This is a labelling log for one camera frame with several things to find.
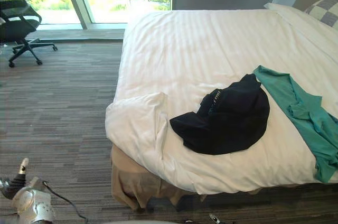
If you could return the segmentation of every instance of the wire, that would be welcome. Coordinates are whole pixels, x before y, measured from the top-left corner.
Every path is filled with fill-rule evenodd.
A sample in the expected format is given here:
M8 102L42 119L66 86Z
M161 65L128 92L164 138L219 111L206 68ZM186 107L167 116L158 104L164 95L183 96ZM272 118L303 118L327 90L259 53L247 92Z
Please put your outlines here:
M12 216L12 215L17 215L17 212L13 212L10 214L0 214L1 217Z
M78 215L80 218L84 219L85 224L88 224L88 221L89 221L88 218L86 218L85 216L82 216L82 215L79 213L79 211L78 211L78 209L77 209L77 207L76 207L76 205L75 205L74 203L72 203L69 199L66 199L66 198L64 198L63 196L61 196L61 195L57 194L56 192L54 192L54 191L47 185L47 181L43 181L42 184L43 184L43 185L44 185L44 186L45 186L52 194L54 194L55 196L59 197L60 199L63 199L64 201L68 202L72 207L74 207L75 212L77 213L77 215Z

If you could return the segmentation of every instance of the office chair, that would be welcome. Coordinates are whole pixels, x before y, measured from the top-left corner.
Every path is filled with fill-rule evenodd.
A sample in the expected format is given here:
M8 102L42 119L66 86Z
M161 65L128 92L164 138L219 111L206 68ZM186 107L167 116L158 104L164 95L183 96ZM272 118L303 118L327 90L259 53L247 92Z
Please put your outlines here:
M30 51L37 64L41 65L42 61L35 55L33 48L51 45L54 51L58 49L54 43L40 43L40 39L28 42L25 39L29 33L36 31L42 21L41 16L26 0L0 0L0 17L5 21L0 25L0 43L16 42L18 44L12 48L14 55L9 59L10 67L15 67L13 60L25 51Z

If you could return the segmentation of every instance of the chair base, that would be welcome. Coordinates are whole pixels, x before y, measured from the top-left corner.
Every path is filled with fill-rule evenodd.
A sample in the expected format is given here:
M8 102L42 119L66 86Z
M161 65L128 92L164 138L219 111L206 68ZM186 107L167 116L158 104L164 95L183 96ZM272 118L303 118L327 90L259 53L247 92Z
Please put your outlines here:
M36 59L36 63L38 65L42 65L42 61L35 55L33 48L36 47L44 47L44 46L53 46L53 50L57 51L58 48L55 46L54 43L40 43L40 39L36 38L30 42L27 42L26 39L22 39L17 41L17 43L21 43L15 47L13 47L13 53L14 55L9 59L9 67L15 67L15 64L13 63L13 60L17 59L19 56L21 56L24 52L30 51L33 56Z

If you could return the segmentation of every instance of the checkered pillow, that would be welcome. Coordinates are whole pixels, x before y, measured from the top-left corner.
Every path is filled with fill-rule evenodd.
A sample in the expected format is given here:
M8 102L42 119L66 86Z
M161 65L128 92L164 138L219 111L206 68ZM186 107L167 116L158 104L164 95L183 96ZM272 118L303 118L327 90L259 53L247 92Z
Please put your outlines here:
M320 0L305 13L338 30L338 0Z

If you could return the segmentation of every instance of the bed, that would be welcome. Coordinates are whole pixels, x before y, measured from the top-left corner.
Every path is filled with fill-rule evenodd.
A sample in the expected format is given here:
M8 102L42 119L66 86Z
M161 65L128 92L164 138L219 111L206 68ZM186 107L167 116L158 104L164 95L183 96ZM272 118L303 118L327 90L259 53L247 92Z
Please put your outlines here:
M177 204L192 193L319 182L315 156L264 87L267 130L245 151L195 153L168 122L197 111L206 94L259 65L290 73L338 117L338 31L295 8L266 7L156 12L128 25L116 95L106 110L117 200L136 209L151 197ZM329 182L338 183L337 171Z

